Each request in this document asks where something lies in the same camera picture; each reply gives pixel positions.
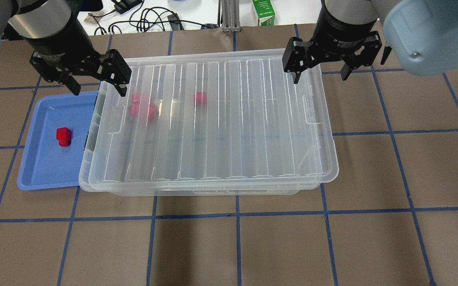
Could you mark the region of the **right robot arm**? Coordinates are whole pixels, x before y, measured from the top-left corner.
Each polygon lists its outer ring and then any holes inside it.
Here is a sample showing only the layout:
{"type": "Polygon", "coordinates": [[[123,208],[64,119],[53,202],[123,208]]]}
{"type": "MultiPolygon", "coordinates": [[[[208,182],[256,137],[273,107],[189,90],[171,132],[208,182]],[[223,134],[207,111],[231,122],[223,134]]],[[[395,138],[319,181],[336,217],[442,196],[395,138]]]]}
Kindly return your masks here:
{"type": "Polygon", "coordinates": [[[380,50],[381,64],[394,51],[414,75],[458,68],[458,0],[322,0],[311,40],[290,38],[282,68],[298,83],[309,68],[343,61],[346,80],[380,50]]]}

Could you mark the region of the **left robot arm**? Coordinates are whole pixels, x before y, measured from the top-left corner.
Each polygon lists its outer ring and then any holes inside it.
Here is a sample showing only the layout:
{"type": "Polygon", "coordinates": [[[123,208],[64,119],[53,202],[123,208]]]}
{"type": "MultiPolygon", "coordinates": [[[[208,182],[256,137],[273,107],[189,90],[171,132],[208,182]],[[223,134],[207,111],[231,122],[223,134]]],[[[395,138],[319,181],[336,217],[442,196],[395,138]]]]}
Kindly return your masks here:
{"type": "Polygon", "coordinates": [[[33,48],[30,64],[48,83],[80,93],[75,76],[89,76],[126,96],[131,68],[116,49],[100,54],[78,20],[80,12],[102,9],[100,0],[0,0],[0,46],[11,26],[33,48]]]}

